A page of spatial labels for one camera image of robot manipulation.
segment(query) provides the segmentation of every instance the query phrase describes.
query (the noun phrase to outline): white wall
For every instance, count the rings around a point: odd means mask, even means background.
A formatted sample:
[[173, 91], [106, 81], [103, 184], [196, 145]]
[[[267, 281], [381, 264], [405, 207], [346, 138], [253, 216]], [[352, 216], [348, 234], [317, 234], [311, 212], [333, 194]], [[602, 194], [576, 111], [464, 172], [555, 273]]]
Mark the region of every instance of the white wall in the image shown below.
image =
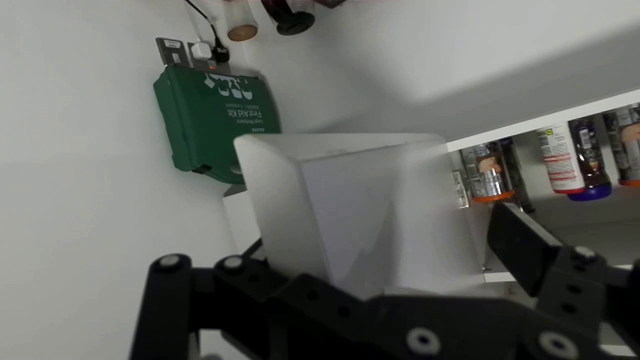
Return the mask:
[[178, 0], [2, 0], [0, 357], [123, 360], [146, 264], [234, 252], [225, 184], [170, 163], [157, 36]]
[[250, 46], [290, 131], [461, 138], [640, 88], [634, 0], [346, 0]]

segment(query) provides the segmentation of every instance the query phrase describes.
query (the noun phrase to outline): screw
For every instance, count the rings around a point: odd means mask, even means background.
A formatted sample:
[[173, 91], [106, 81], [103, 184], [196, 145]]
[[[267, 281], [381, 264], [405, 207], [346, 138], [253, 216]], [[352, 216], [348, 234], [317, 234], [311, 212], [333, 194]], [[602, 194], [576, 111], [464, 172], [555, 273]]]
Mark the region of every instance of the screw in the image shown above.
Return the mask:
[[240, 270], [244, 266], [244, 260], [240, 256], [228, 256], [222, 260], [222, 266], [227, 270]]
[[579, 345], [558, 332], [543, 332], [538, 338], [543, 350], [553, 357], [576, 360], [581, 357]]
[[429, 328], [413, 328], [407, 332], [407, 345], [419, 355], [437, 355], [440, 353], [440, 338]]
[[181, 264], [181, 256], [165, 256], [161, 257], [161, 267], [174, 267]]
[[574, 252], [584, 260], [595, 260], [596, 257], [596, 252], [586, 247], [586, 245], [576, 245]]

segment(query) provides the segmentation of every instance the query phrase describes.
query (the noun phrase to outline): wall-mounted light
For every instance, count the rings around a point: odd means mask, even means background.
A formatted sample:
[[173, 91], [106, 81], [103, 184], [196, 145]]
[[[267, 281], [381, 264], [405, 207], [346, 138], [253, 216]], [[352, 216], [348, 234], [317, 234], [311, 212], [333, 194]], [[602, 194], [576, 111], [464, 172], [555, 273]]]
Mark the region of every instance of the wall-mounted light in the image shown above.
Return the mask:
[[225, 15], [228, 26], [227, 36], [233, 42], [247, 42], [250, 37], [257, 37], [258, 21], [248, 0], [225, 0]]

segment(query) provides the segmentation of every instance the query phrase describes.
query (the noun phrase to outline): hanging cord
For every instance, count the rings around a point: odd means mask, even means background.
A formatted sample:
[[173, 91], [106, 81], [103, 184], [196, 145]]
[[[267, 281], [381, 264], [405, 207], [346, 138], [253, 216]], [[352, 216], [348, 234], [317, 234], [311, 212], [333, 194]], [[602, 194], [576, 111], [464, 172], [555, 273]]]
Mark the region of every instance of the hanging cord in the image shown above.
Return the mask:
[[214, 19], [213, 19], [207, 11], [203, 11], [203, 7], [199, 7], [193, 0], [185, 0], [185, 2], [186, 2], [189, 5], [193, 5], [193, 10], [199, 11], [199, 14], [209, 21], [209, 26], [213, 27], [214, 37], [217, 37], [217, 43], [214, 43], [214, 60], [217, 60], [218, 63], [228, 63], [231, 51], [228, 51], [228, 47], [225, 46], [225, 42], [221, 40], [218, 27], [217, 27]]

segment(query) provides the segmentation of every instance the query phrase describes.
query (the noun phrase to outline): green first aid kit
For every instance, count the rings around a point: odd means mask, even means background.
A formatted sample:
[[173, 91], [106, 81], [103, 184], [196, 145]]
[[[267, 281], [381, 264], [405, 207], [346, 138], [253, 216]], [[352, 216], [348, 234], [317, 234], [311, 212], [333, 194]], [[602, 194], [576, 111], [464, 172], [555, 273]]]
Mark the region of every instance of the green first aid kit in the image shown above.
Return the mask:
[[244, 184], [234, 138], [278, 134], [275, 97], [262, 77], [207, 74], [170, 63], [154, 84], [174, 166]]

